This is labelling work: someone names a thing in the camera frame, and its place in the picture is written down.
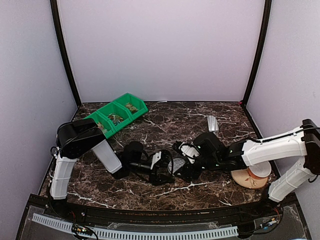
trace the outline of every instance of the black metal frame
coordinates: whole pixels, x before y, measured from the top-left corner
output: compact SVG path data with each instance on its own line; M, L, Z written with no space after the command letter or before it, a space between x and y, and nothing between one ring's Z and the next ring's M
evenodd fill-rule
M252 89L254 87L254 83L256 80L262 52L264 50L264 45L265 45L265 40L266 40L266 35L267 35L267 29L268 29L268 23L269 23L269 17L270 17L270 12L271 12L271 3L272 0L265 0L264 2L264 10L263 10L263 17L262 17L262 23L261 23L261 29L260 29L260 35L259 35L259 40L258 40L258 45L256 47L255 51L255 56L252 64L252 69L249 77L248 84L246 86L246 90L243 96L243 100L241 101L241 105L246 107Z
M52 18L53 18L53 23L54 23L54 28L55 28L55 34L56 38L58 40L59 48L60 48L60 53L65 69L66 76L68 78L70 88L75 100L75 103L77 107L79 108L82 104L79 92L76 86L76 82L71 70L68 54L67 54L67 48L65 45L65 40L64 40L64 35L61 27L61 22L60 22L60 17L59 17L59 10L58 10L58 3L57 0L50 0L51 4L51 11L52 11Z
M248 213L257 206L257 202L247 203L236 206L226 206L218 208L210 208L205 210L188 210L188 211L134 211L134 210L117 210L101 207L93 207L68 203L77 216L77 222L80 224L94 227L108 226L110 223L127 223L137 225L182 225L218 222L219 225L228 225L244 227L250 226L254 228L254 220L256 216ZM302 221L302 225L307 239L311 239L311 235L307 226L306 219L303 215L296 194L291 193L283 200L283 206L295 204ZM56 214L48 208L48 199L31 194L25 206L16 240L20 240L25 225L26 217L30 206L44 209L44 213L52 216Z
M74 100L76 102L76 105L79 108L82 102L80 99L80 95L76 86L76 82L71 70L71 65L68 58L68 54L67 54L66 44L64 40L62 27L61 27L60 17L59 17L58 3L57 3L57 0L50 0L50 3L51 3L51 11L52 11L52 18L53 18L56 38L59 44L64 69L70 84L70 88L71 88ZM243 96L243 100L241 100L241 105L244 107L246 107L249 101L249 98L255 83L255 79L257 76L257 72L258 72L258 68L259 68L259 64L260 64L260 60L261 60L261 56L262 56L262 52L263 52L264 44L266 40L266 35L267 35L269 17L271 12L271 3L272 3L272 0L265 0L265 3L264 3L261 29L260 29L258 44L256 47L255 56L254 56L254 61L253 61L250 77L248 80L248 84L246 86L246 90Z

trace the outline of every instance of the white enclosure wall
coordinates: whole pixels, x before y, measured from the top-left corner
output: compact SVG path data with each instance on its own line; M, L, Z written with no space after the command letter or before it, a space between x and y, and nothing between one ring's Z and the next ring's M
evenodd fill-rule
M49 0L1 1L0 34L0 239L11 240L77 107Z
M320 126L320 2L273 1L265 46L248 103L264 137L312 119ZM297 159L276 161L283 174ZM320 185L296 191L312 239L320 239Z
M240 101L264 0L59 0L83 102Z

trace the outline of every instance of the green compartment tray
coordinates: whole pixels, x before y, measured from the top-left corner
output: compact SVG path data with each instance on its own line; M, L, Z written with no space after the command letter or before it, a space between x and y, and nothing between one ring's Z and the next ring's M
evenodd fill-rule
M104 134L104 136L107 139L117 132L114 128L112 121L104 117L103 115L99 114L97 111L85 117L85 119L89 119L89 118L93 119L96 124L100 123L107 130L107 132Z
M127 104L133 105L137 108L136 112L130 112L132 114L132 119L136 120L138 117L148 112L148 108L144 101L137 98L136 96L131 95L130 93L126 93L121 97L118 97L114 102L120 104L121 106L126 107Z
M130 103L136 109L131 109L131 112L130 109L126 107L128 103ZM146 112L148 112L148 108L144 101L130 93L126 93L85 117L85 119L91 118L96 124L102 124L103 127L107 129L107 132L104 135L108 139ZM123 121L115 125L113 121L109 119L110 114L116 114L120 116Z

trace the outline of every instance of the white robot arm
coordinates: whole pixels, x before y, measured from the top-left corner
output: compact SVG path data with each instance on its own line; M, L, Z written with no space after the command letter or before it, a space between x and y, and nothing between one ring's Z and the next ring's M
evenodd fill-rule
M122 164L102 131L93 119L84 119L61 125L57 131L57 151L50 195L54 200L64 200L72 170L78 158L92 150L104 167L113 175L119 173Z
M193 145L176 142L173 148L188 157L177 173L188 179L199 177L202 169L233 171L287 157L299 157L298 161L278 180L272 182L268 197L282 201L290 192L308 179L320 174L320 131L310 119L302 126L283 134L263 138L246 139L229 147L212 133L199 135Z
M301 130L302 127L297 127L280 135L259 139L260 143L248 140L243 144L242 159L248 167L271 160L300 157L284 175L271 183L268 195L269 199L275 202L282 201L289 193L315 176L310 169L304 167L307 149L305 141L302 140L305 134Z

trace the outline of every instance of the marble tabletop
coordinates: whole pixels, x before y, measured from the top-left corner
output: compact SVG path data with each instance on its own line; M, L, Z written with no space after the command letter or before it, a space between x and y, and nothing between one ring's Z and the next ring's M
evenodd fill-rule
M106 103L84 103L74 120L80 120ZM191 143L208 131L207 116L219 124L218 137L225 145L244 138L256 138L242 108L236 102L146 102L149 112L108 139L117 152L131 141L143 143L148 154L172 149L175 141ZM276 179L272 172L268 183ZM40 195L46 195L47 176ZM121 210L181 211L234 206L258 201L262 189L238 185L229 172L204 171L199 179L188 183L153 186L134 174L116 180L89 151L75 164L68 186L68 202Z

